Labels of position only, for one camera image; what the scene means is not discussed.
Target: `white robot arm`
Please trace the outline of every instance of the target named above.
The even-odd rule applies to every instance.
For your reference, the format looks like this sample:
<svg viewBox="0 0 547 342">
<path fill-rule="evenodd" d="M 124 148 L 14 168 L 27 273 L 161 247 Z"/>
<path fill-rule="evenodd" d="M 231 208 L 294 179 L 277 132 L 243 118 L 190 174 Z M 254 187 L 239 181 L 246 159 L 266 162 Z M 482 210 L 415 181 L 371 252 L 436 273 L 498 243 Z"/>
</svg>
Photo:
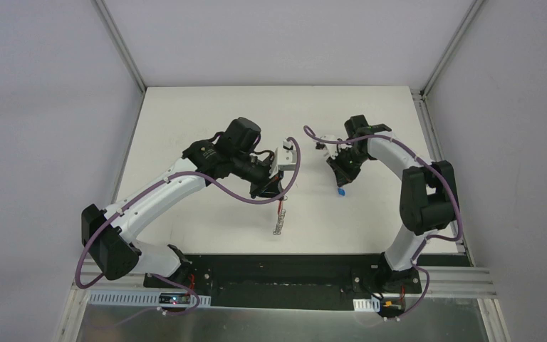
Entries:
<svg viewBox="0 0 547 342">
<path fill-rule="evenodd" d="M 366 160 L 381 161 L 402 181 L 400 215 L 403 224 L 389 249 L 383 253 L 384 258 L 380 259 L 370 280 L 370 292 L 394 292 L 403 281 L 412 280 L 415 272 L 412 261 L 422 251 L 423 241 L 429 235 L 437 236 L 439 230 L 456 218 L 454 209 L 441 182 L 408 151 L 393 142 L 396 137 L 388 126 L 368 125 L 365 117 L 359 115 L 345 123 L 345 130 L 349 140 L 365 135 L 377 135 L 380 138 L 349 143 L 347 140 L 337 140 L 332 135 L 321 138 L 312 136 L 318 142 L 316 148 L 325 150 L 326 162 L 332 167 L 339 188 L 355 180 Z M 306 133 L 311 136 L 311 129 L 306 128 Z M 452 166 L 447 161 L 432 162 L 425 157 L 420 159 L 448 181 L 455 195 Z M 427 193 L 427 189 L 435 189 L 435 192 Z"/>
<path fill-rule="evenodd" d="M 283 142 L 275 152 L 267 150 L 266 159 L 259 160 L 254 148 L 260 134 L 261 129 L 250 120 L 233 120 L 225 132 L 192 143 L 180 159 L 136 193 L 102 210 L 94 204 L 85 208 L 81 215 L 83 245 L 110 220 L 89 248 L 106 279 L 118 279 L 132 270 L 165 277 L 182 271 L 187 260 L 177 247 L 148 244 L 137 236 L 174 204 L 211 184 L 198 172 L 211 181 L 230 173 L 248 180 L 253 198 L 283 195 L 280 181 L 284 171 L 294 170 L 296 151 L 289 142 Z"/>
</svg>

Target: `white wall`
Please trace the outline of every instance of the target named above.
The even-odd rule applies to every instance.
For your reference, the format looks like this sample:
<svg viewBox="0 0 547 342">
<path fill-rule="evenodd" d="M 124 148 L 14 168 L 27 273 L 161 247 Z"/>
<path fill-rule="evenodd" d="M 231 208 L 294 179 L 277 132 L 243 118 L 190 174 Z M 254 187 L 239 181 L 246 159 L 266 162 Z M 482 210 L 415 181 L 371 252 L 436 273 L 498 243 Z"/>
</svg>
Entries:
<svg viewBox="0 0 547 342">
<path fill-rule="evenodd" d="M 547 341 L 547 1 L 488 1 L 431 94 L 513 341 Z"/>
<path fill-rule="evenodd" d="M 140 99 L 89 0 L 0 1 L 0 341 L 53 337 Z"/>
<path fill-rule="evenodd" d="M 107 3 L 149 86 L 423 88 L 471 0 Z"/>
</svg>

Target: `wire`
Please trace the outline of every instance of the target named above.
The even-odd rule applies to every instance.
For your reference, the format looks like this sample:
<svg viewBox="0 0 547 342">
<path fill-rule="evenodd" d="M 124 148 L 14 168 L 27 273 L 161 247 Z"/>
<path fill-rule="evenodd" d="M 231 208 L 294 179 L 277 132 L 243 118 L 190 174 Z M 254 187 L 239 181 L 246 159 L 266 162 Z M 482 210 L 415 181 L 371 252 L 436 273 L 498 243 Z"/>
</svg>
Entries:
<svg viewBox="0 0 547 342">
<path fill-rule="evenodd" d="M 334 141 L 334 140 L 324 140 L 324 139 L 321 139 L 321 138 L 317 138 L 314 131 L 307 125 L 303 126 L 303 131 L 311 139 L 314 139 L 317 142 L 325 143 L 325 144 L 337 144 L 337 145 L 339 145 L 339 144 L 350 144 L 350 143 L 356 143 L 356 142 L 361 141 L 361 140 L 367 140 L 367 139 L 370 139 L 370 138 L 378 138 L 378 139 L 387 140 L 387 141 L 389 141 L 391 143 L 394 143 L 394 144 L 398 145 L 399 147 L 401 147 L 404 151 L 407 152 L 408 155 L 413 157 L 419 164 L 421 164 L 427 170 L 429 170 L 442 183 L 443 188 L 445 189 L 445 191 L 448 194 L 449 201 L 452 203 L 452 209 L 454 209 L 454 214 L 456 215 L 456 221 L 457 221 L 457 226 L 458 226 L 456 236 L 455 237 L 444 237 L 444 236 L 439 235 L 439 234 L 429 235 L 429 236 L 425 237 L 422 240 L 422 243 L 420 244 L 420 246 L 418 246 L 418 249 L 412 255 L 412 258 L 410 259 L 410 261 L 412 262 L 413 267 L 416 270 L 421 271 L 422 273 L 424 273 L 424 275 L 427 277 L 427 282 L 424 285 L 424 289 L 422 290 L 422 294 L 420 295 L 418 300 L 416 300 L 416 303 L 414 303 L 414 305 L 409 307 L 408 310 L 406 310 L 404 313 L 399 315 L 398 318 L 401 318 L 401 317 L 407 315 L 409 312 L 414 310 L 422 302 L 424 296 L 427 294 L 427 291 L 429 291 L 429 283 L 430 283 L 429 272 L 426 269 L 423 269 L 422 267 L 416 265 L 416 260 L 418 259 L 418 256 L 419 256 L 420 252 L 422 252 L 424 247 L 427 245 L 427 241 L 429 241 L 430 239 L 441 239 L 441 240 L 450 241 L 450 242 L 457 242 L 460 239 L 462 239 L 462 216 L 460 215 L 460 208 L 458 208 L 458 202 L 456 201 L 456 197 L 454 196 L 452 188 L 449 187 L 449 184 L 447 183 L 445 178 L 436 169 L 434 169 L 431 165 L 427 164 L 427 162 L 425 162 L 421 157 L 418 157 L 414 151 L 412 151 L 408 146 L 406 146 L 406 144 L 404 144 L 403 142 L 400 142 L 396 139 L 393 139 L 391 137 L 388 137 L 386 135 L 370 134 L 370 135 L 364 135 L 364 136 L 349 139 L 349 140 L 341 140 L 341 141 L 336 140 L 336 141 Z"/>
<path fill-rule="evenodd" d="M 405 306 L 405 287 L 402 285 L 402 294 L 400 296 L 400 304 Z"/>
<path fill-rule="evenodd" d="M 262 151 L 258 151 L 258 152 L 253 151 L 252 153 L 255 154 L 255 155 L 262 155 L 264 153 L 268 153 L 269 154 L 268 159 L 273 159 L 276 156 L 276 153 L 274 153 L 272 150 L 262 150 Z"/>
<path fill-rule="evenodd" d="M 370 295 L 376 299 L 378 299 L 379 301 L 384 301 L 385 300 L 385 296 L 383 296 L 380 292 L 375 294 L 374 292 L 370 292 Z"/>
<path fill-rule="evenodd" d="M 193 290 L 194 286 L 196 285 L 194 282 L 195 281 L 194 274 L 190 274 L 187 278 L 189 279 L 189 287 Z"/>
<path fill-rule="evenodd" d="M 215 135 L 213 135 L 213 137 L 212 137 L 212 138 L 210 138 L 210 139 L 207 139 L 207 140 L 208 140 L 209 142 L 211 142 L 211 143 L 212 143 L 212 142 L 214 142 L 214 141 L 215 141 L 215 140 L 216 140 L 216 139 L 217 139 L 218 137 L 222 136 L 222 135 L 223 135 L 223 133 L 225 133 L 225 132 L 217 132 L 217 133 L 215 133 Z"/>
<path fill-rule="evenodd" d="M 340 151 L 339 151 L 339 149 L 338 149 L 339 146 L 340 146 L 340 144 L 336 144 L 336 152 L 337 152 L 337 154 L 340 153 Z"/>
<path fill-rule="evenodd" d="M 284 190 L 282 190 L 282 192 L 280 192 L 280 194 L 276 195 L 275 197 L 272 197 L 272 198 L 269 198 L 269 199 L 263 199 L 263 200 L 254 200 L 254 199 L 244 198 L 244 197 L 236 194 L 235 192 L 232 192 L 230 189 L 227 189 L 225 186 L 223 186 L 222 184 L 217 182 L 214 178 L 210 177 L 209 175 L 205 175 L 205 174 L 202 174 L 200 172 L 195 172 L 195 171 L 183 171 L 183 172 L 177 172 L 177 173 L 174 173 L 173 175 L 168 176 L 169 177 L 168 178 L 169 182 L 165 182 L 164 180 L 160 180 L 160 181 L 156 182 L 155 184 L 149 186 L 147 189 L 143 190 L 140 194 L 133 197 L 129 202 L 127 202 L 127 204 L 123 205 L 121 207 L 121 210 L 122 210 L 122 212 L 126 212 L 137 201 L 142 199 L 145 195 L 149 194 L 150 192 L 152 192 L 156 188 L 160 187 L 163 184 L 169 184 L 171 180 L 173 180 L 175 178 L 178 178 L 178 177 L 183 177 L 183 176 L 198 176 L 198 177 L 204 178 L 205 180 L 211 182 L 211 184 L 213 184 L 216 187 L 218 187 L 219 189 L 223 190 L 223 192 L 225 192 L 226 194 L 228 194 L 228 195 L 232 196 L 233 198 L 235 198 L 235 199 L 237 199 L 241 202 L 244 202 L 244 203 L 268 204 L 268 203 L 275 202 L 279 199 L 283 199 L 284 195 L 286 195 L 286 193 L 292 188 L 292 186 L 293 186 L 293 184 L 296 180 L 296 177 L 298 175 L 298 170 L 301 166 L 301 148 L 298 146 L 298 142 L 295 140 L 295 138 L 292 138 L 292 137 L 287 138 L 287 141 L 290 141 L 296 147 L 296 166 L 295 166 L 295 170 L 294 170 L 294 173 L 292 175 L 292 178 L 291 178 L 290 182 L 288 183 L 288 186 L 286 186 L 286 188 Z M 75 271 L 75 274 L 74 274 L 74 282 L 76 283 L 76 286 L 79 289 L 88 289 L 91 286 L 93 286 L 95 283 L 97 283 L 100 279 L 103 278 L 104 274 L 102 273 L 102 274 L 99 274 L 94 280 L 90 281 L 88 284 L 83 284 L 80 281 L 80 273 L 83 269 L 83 262 L 85 261 L 85 258 L 87 257 L 87 254 L 89 253 L 89 249 L 91 248 L 93 243 L 96 241 L 96 239 L 99 237 L 99 235 L 103 232 L 103 230 L 107 226 L 109 226 L 119 216 L 120 216 L 119 212 L 115 212 L 110 218 L 108 218 L 95 231 L 95 233 L 93 233 L 93 235 L 91 235 L 91 237 L 89 238 L 89 240 L 85 244 L 85 248 L 83 249 L 83 252 L 80 253 L 80 258 L 78 259 L 78 263 L 76 264 L 76 271 Z"/>
</svg>

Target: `white tabletop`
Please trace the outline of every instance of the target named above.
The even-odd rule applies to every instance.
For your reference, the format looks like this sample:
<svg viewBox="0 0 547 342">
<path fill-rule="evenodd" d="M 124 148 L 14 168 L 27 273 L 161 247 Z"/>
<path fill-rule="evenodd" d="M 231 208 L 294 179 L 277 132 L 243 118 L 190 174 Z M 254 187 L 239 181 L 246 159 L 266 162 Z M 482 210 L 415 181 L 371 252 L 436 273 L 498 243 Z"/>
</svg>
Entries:
<svg viewBox="0 0 547 342">
<path fill-rule="evenodd" d="M 208 188 L 177 203 L 139 239 L 174 244 L 184 253 L 354 254 L 385 251 L 401 223 L 401 184 L 381 162 L 368 161 L 346 196 L 337 193 L 323 151 L 303 133 L 345 138 L 343 123 L 363 114 L 385 123 L 405 144 L 428 156 L 408 87 L 197 87 L 148 88 L 118 192 L 122 199 L 166 170 L 196 140 L 245 117 L 261 127 L 258 150 L 288 136 L 301 146 L 302 163 L 284 202 L 282 235 L 274 236 L 277 204 L 245 204 Z M 285 181 L 291 173 L 285 174 Z M 250 184 L 230 175 L 221 183 L 249 196 Z M 450 235 L 448 227 L 443 234 Z M 455 253 L 451 242 L 433 241 L 425 253 Z"/>
</svg>

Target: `silver metal panel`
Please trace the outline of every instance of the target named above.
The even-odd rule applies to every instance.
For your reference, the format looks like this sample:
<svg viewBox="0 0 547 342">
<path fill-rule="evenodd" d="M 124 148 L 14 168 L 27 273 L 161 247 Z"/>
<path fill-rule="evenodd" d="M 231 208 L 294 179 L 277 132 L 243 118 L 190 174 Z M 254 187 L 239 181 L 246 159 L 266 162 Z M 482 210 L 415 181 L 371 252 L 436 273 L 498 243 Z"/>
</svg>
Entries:
<svg viewBox="0 0 547 342">
<path fill-rule="evenodd" d="M 78 341 L 488 341 L 476 299 L 427 299 L 401 322 L 374 312 L 198 309 L 164 317 L 140 308 L 88 306 Z"/>
</svg>

